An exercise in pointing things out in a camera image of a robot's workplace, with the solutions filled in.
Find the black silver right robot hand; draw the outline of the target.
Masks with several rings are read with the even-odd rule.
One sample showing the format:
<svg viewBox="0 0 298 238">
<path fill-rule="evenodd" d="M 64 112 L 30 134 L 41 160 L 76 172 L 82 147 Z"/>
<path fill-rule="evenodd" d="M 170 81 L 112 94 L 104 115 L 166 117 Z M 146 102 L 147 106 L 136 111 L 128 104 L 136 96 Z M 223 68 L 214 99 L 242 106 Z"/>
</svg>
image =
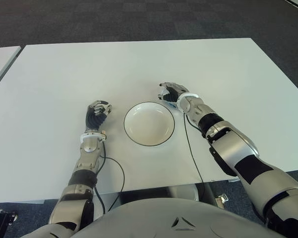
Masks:
<svg viewBox="0 0 298 238">
<path fill-rule="evenodd" d="M 189 92 L 186 87 L 177 83 L 165 82 L 159 84 L 159 86 L 163 87 L 166 92 L 159 94 L 158 98 L 167 102 L 175 103 L 181 94 Z"/>
</svg>

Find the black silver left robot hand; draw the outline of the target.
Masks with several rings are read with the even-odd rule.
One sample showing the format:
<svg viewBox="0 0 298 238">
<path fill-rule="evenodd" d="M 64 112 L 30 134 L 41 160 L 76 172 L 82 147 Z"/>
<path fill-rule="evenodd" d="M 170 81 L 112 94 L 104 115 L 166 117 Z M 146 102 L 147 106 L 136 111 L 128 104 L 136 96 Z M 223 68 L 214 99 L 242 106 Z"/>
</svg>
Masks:
<svg viewBox="0 0 298 238">
<path fill-rule="evenodd" d="M 112 105 L 106 101 L 96 100 L 87 107 L 85 125 L 86 130 L 93 129 L 98 131 L 107 116 L 112 111 Z"/>
</svg>

